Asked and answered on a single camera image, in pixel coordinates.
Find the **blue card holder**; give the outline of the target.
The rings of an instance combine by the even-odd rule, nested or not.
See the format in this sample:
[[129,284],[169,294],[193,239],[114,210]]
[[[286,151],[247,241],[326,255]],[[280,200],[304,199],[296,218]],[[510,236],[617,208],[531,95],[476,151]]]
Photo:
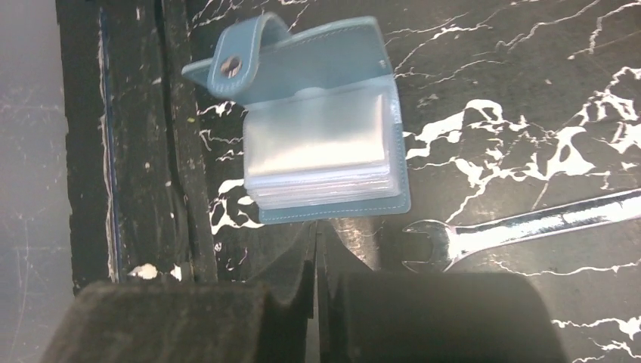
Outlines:
[[378,22],[291,33],[275,13],[236,23],[182,75],[241,106],[243,184],[265,225],[406,213],[398,88]]

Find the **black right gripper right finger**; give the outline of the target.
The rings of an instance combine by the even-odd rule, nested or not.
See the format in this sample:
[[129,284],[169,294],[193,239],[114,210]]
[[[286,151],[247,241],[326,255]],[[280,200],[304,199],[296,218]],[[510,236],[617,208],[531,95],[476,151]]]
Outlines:
[[374,271],[317,224],[322,362],[566,362],[547,307],[507,273]]

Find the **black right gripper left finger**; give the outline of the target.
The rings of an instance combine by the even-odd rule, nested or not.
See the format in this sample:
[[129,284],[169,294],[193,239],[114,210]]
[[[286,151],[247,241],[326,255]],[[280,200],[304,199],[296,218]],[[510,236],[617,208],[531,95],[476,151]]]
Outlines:
[[317,226],[244,282],[94,283],[74,300],[45,362],[303,362]]

